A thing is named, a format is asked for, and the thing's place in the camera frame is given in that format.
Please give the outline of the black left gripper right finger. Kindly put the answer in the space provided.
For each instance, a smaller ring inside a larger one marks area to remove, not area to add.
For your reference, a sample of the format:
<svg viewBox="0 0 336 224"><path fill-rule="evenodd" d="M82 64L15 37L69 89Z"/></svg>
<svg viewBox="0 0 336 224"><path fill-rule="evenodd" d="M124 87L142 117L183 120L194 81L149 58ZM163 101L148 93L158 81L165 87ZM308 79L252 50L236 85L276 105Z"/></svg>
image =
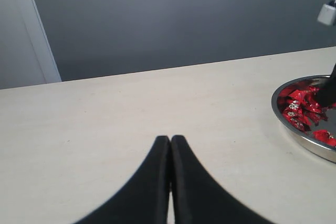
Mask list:
<svg viewBox="0 0 336 224"><path fill-rule="evenodd" d="M171 139L176 223L271 223L229 194L199 162L186 138Z"/></svg>

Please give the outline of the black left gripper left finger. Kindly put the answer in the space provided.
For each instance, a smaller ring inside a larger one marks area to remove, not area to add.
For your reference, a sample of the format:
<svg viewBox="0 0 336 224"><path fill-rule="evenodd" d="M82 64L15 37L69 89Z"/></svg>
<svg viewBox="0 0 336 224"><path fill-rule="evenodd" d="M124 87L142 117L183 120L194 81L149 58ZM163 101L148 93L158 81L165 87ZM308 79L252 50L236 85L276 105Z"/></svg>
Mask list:
<svg viewBox="0 0 336 224"><path fill-rule="evenodd" d="M127 183L77 223L167 223L170 178L170 140L158 136Z"/></svg>

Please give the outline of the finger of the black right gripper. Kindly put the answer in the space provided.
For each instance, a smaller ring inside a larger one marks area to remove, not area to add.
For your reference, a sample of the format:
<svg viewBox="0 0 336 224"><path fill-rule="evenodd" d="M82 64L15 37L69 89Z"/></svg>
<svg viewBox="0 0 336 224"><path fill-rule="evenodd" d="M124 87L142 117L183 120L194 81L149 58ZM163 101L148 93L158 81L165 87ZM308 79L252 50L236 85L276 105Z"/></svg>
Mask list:
<svg viewBox="0 0 336 224"><path fill-rule="evenodd" d="M333 67L330 77L316 93L316 101L323 108L329 107L335 103L335 69L336 66Z"/></svg>

